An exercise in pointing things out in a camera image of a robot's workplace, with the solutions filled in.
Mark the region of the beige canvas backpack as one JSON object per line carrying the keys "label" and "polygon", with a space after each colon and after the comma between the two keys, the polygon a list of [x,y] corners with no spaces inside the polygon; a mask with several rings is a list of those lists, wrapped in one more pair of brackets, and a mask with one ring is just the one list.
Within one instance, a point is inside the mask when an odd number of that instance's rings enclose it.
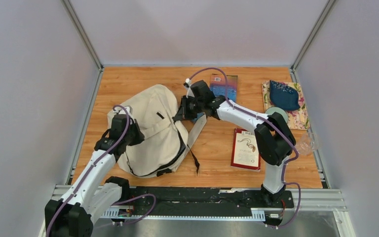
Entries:
{"label": "beige canvas backpack", "polygon": [[117,161],[125,172],[139,178],[159,177],[177,171],[207,123],[202,115],[188,131],[172,117],[179,106],[174,93],[162,84],[151,86],[121,104],[132,108],[145,139],[128,146]]}

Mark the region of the floral placemat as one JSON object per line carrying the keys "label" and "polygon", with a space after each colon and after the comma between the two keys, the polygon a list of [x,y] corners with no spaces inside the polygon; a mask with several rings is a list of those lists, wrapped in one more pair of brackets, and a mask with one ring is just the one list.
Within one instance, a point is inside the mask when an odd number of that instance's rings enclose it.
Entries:
{"label": "floral placemat", "polygon": [[[300,105],[300,108],[292,112],[286,111],[286,114],[288,116],[288,121],[287,121],[288,127],[290,129],[308,130],[309,118],[308,118],[306,102],[305,102],[301,85],[297,82],[284,82],[284,84],[287,84],[288,86],[292,87],[295,91],[299,93],[298,103]],[[265,110],[268,110],[269,108],[274,107],[273,103],[271,102],[269,98],[269,93],[270,93],[269,81],[262,83],[262,92],[263,92]]]}

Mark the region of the light green ceramic bowl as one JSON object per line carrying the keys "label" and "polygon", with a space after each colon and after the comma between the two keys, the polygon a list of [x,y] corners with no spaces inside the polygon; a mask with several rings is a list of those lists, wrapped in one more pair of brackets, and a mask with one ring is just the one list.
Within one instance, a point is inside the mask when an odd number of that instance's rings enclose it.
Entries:
{"label": "light green ceramic bowl", "polygon": [[282,117],[284,118],[285,122],[288,123],[288,120],[289,120],[288,114],[282,108],[279,108],[279,107],[270,107],[270,108],[268,108],[265,111],[265,113],[268,114],[268,115],[273,115],[274,113],[278,113],[278,114],[282,115]]}

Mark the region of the dark blue embroidered pouch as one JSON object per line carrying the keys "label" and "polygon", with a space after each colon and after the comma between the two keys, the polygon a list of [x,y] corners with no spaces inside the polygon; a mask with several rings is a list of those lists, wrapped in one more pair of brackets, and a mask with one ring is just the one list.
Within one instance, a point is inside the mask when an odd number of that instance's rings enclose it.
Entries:
{"label": "dark blue embroidered pouch", "polygon": [[270,80],[269,98],[273,105],[285,111],[300,109],[299,93],[287,84]]}

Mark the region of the red and white book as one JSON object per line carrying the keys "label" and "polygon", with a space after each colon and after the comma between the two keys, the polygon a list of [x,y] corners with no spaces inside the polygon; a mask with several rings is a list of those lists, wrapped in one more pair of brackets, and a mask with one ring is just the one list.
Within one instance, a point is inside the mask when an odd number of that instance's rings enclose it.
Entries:
{"label": "red and white book", "polygon": [[234,129],[230,165],[236,168],[260,172],[261,156],[254,134],[245,129]]}

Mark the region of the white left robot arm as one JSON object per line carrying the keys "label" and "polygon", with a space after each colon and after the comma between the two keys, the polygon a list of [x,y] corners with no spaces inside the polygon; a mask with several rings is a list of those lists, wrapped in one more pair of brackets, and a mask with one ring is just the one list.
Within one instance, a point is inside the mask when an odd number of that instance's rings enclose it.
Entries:
{"label": "white left robot arm", "polygon": [[115,202],[124,205],[131,191],[114,178],[97,189],[107,172],[128,146],[142,143],[144,135],[129,108],[118,106],[110,128],[97,141],[91,159],[74,184],[58,199],[45,206],[47,237],[89,237],[95,222]]}

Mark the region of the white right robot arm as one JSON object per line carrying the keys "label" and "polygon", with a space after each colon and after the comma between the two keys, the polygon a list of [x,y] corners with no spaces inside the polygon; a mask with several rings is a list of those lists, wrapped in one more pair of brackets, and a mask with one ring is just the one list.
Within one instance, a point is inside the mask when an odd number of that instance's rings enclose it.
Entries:
{"label": "white right robot arm", "polygon": [[286,164],[290,155],[299,156],[296,140],[282,115],[259,113],[247,109],[223,95],[215,96],[206,82],[195,83],[186,79],[187,94],[181,98],[174,121],[193,120],[203,113],[217,120],[233,123],[249,132],[256,139],[259,154],[266,164],[262,184],[262,201],[266,206],[276,206],[281,201],[281,192],[286,188],[284,180]]}

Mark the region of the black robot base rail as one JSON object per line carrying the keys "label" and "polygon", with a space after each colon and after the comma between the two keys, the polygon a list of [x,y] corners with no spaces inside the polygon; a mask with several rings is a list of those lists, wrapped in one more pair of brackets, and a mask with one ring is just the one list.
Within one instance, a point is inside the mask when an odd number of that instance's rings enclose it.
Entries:
{"label": "black robot base rail", "polygon": [[290,191],[277,198],[260,189],[145,187],[130,188],[129,203],[113,205],[102,215],[115,222],[145,219],[282,220],[295,207]]}

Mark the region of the blue sunset cover book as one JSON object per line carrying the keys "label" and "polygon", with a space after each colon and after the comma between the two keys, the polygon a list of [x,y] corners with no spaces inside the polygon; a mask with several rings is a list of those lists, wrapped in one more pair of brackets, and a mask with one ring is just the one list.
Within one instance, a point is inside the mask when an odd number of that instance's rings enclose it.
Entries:
{"label": "blue sunset cover book", "polygon": [[[236,101],[237,98],[237,76],[229,75],[227,79],[223,75],[212,74],[207,83],[211,91],[216,97],[221,97],[221,104],[226,101],[226,98]],[[196,119],[191,120],[195,123],[204,113],[199,113]]]}

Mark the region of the clear drinking glass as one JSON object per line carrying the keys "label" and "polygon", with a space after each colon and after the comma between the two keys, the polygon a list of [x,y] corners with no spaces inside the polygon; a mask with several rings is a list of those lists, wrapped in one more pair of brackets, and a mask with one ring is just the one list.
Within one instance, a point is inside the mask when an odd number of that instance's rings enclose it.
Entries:
{"label": "clear drinking glass", "polygon": [[296,149],[300,155],[308,156],[317,151],[320,147],[319,137],[316,133],[306,132],[297,141]]}

